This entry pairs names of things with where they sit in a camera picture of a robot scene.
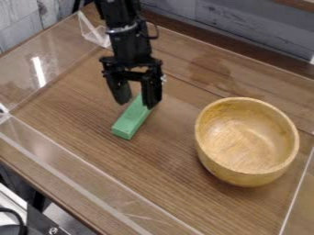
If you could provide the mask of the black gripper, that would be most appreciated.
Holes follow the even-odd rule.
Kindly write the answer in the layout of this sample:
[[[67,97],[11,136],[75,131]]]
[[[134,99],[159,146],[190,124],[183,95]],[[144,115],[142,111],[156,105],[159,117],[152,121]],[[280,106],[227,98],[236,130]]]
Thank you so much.
[[[147,26],[124,26],[108,28],[107,34],[112,44],[112,56],[99,59],[103,63],[103,76],[119,105],[131,97],[128,81],[142,83],[142,102],[152,109],[162,100],[163,71],[162,60],[152,56],[151,36]]]

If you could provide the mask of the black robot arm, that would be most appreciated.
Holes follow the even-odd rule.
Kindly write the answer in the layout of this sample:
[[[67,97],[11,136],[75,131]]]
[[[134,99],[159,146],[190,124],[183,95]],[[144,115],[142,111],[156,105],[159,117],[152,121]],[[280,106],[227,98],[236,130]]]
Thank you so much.
[[[105,21],[105,33],[112,44],[112,56],[99,59],[103,77],[119,105],[132,97],[130,81],[142,84],[142,103],[152,109],[162,100],[162,60],[152,57],[151,41],[142,17],[140,0],[95,0],[97,13]]]

